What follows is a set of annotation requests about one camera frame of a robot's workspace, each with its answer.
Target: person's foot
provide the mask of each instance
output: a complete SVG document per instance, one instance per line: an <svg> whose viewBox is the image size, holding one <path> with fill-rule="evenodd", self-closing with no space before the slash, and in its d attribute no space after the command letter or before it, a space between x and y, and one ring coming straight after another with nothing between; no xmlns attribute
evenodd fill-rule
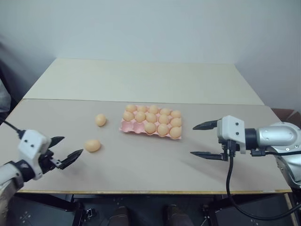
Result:
<svg viewBox="0 0 301 226"><path fill-rule="evenodd" d="M129 226L128 210L125 206L119 207L114 211L109 219L108 226Z"/></svg>
<svg viewBox="0 0 301 226"><path fill-rule="evenodd" d="M169 205L164 211L163 216L165 216L164 222L166 226L193 226L188 215L181 211L176 205Z"/></svg>

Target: white wall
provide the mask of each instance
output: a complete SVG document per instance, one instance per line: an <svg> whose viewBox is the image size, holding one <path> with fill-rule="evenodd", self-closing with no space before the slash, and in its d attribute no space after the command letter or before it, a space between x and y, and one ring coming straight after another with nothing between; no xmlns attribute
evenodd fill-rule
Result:
<svg viewBox="0 0 301 226"><path fill-rule="evenodd" d="M300 0L0 0L18 98L55 57L235 63L265 104L301 110L300 49Z"/></svg>

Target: pink egg tray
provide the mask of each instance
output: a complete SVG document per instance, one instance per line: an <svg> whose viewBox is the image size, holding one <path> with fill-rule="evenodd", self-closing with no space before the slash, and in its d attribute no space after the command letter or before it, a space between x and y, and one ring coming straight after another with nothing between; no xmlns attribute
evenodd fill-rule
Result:
<svg viewBox="0 0 301 226"><path fill-rule="evenodd" d="M161 114L159 113L160 110L161 110L161 108L159 108L159 111L158 111L158 113L156 114L157 119L158 119L159 116L161 115ZM173 117L172 117L171 115L169 115L168 118L169 118L169 121L171 121L171 120L173 119ZM122 120L121 120L121 127L119 128L119 130L121 130L121 131L123 131L123 132L125 132L125 133L128 133L128 132L134 132L134 133L137 133L137 134L139 134L139 133L145 133L145 134L147 134L147 135L149 135L149 136L154 135L154 134L159 136L159 133L157 132L157 130L156 130L156 132L154 132L154 133L152 133L152 134L148 134L148 133L144 130L144 125L145 125L146 123L147 123L146 120L144 120L144 121L142 121L142 122L137 122L135 119L133 119L133 120L131 120L131 121L125 121L124 119L122 119ZM154 124L156 125L156 127L158 127L158 125L160 125L160 123L159 123L158 121L155 122ZM171 124L168 124L167 126L168 126L169 130L173 127ZM169 138L171 138L171 139L174 139L174 138L172 138L172 137L169 135L169 133L166 134L166 135L163 136L163 137L169 137Z"/></svg>

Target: table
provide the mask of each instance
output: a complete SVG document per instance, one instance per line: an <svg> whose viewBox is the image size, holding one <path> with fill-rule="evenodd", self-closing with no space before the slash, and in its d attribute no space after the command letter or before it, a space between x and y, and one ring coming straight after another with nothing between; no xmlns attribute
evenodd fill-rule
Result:
<svg viewBox="0 0 301 226"><path fill-rule="evenodd" d="M25 99L8 121L21 129L36 129L47 136L66 136L51 148L55 157L81 149L87 139L99 139L96 153L83 152L63 171L53 170L39 181L29 181L21 192L71 194L225 194L228 162L210 161L191 151L222 152L216 130L195 131L192 127L233 115L246 128L275 123L278 118L263 105L157 104L182 112L181 140L125 134L119 131L127 102ZM104 113L108 123L99 128L94 117ZM17 134L0 127L1 162L17 160ZM273 156L237 154L231 190L240 193L289 192Z"/></svg>
<svg viewBox="0 0 301 226"><path fill-rule="evenodd" d="M24 98L263 105L234 65L61 58Z"/></svg>

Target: brown egg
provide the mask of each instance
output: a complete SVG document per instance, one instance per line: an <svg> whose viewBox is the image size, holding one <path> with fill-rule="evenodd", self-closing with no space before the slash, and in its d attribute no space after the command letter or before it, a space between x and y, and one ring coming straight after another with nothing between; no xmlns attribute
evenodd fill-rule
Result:
<svg viewBox="0 0 301 226"><path fill-rule="evenodd" d="M127 106L126 106L126 110L127 110L128 112L133 113L134 111L137 110L137 107L136 107L135 105L127 105Z"/></svg>
<svg viewBox="0 0 301 226"><path fill-rule="evenodd" d="M149 113L157 114L159 111L158 107L155 105L152 105L149 107Z"/></svg>
<svg viewBox="0 0 301 226"><path fill-rule="evenodd" d="M99 142L99 140L87 140L85 142L85 149L88 152L96 152L101 146L102 144Z"/></svg>
<svg viewBox="0 0 301 226"><path fill-rule="evenodd" d="M181 117L181 112L178 111L178 110L175 110L175 111L172 111L170 113L170 115L173 117L173 118L180 118Z"/></svg>
<svg viewBox="0 0 301 226"><path fill-rule="evenodd" d="M154 132L156 132L156 125L154 123L148 122L144 125L144 130L148 134L153 134Z"/></svg>
<svg viewBox="0 0 301 226"><path fill-rule="evenodd" d="M146 115L144 112L137 112L135 119L137 122L143 122L146 118Z"/></svg>
<svg viewBox="0 0 301 226"><path fill-rule="evenodd" d="M174 118L170 121L170 124L174 127L180 127L182 125L182 119L181 118Z"/></svg>
<svg viewBox="0 0 301 226"><path fill-rule="evenodd" d="M173 138L173 139L177 139L181 136L181 127L172 127L169 131L169 135Z"/></svg>
<svg viewBox="0 0 301 226"><path fill-rule="evenodd" d="M169 115L170 114L170 110L168 108L162 108L160 110L160 114Z"/></svg>
<svg viewBox="0 0 301 226"><path fill-rule="evenodd" d="M131 112L124 112L124 113L123 113L123 119L124 119L125 121L131 121L131 120L134 119L134 114L131 113Z"/></svg>
<svg viewBox="0 0 301 226"><path fill-rule="evenodd" d="M157 116L153 113L146 114L146 121L155 123L157 121Z"/></svg>
<svg viewBox="0 0 301 226"><path fill-rule="evenodd" d="M169 118L167 115L162 114L162 115L160 115L158 122L160 122L161 124L168 124Z"/></svg>
<svg viewBox="0 0 301 226"><path fill-rule="evenodd" d="M147 112L147 106L138 106L137 111L146 113Z"/></svg>
<svg viewBox="0 0 301 226"><path fill-rule="evenodd" d="M103 126L106 123L107 119L105 118L104 114L98 114L95 117L95 123L97 126Z"/></svg>
<svg viewBox="0 0 301 226"><path fill-rule="evenodd" d="M157 132L161 137L164 137L168 133L168 126L166 124L158 125Z"/></svg>

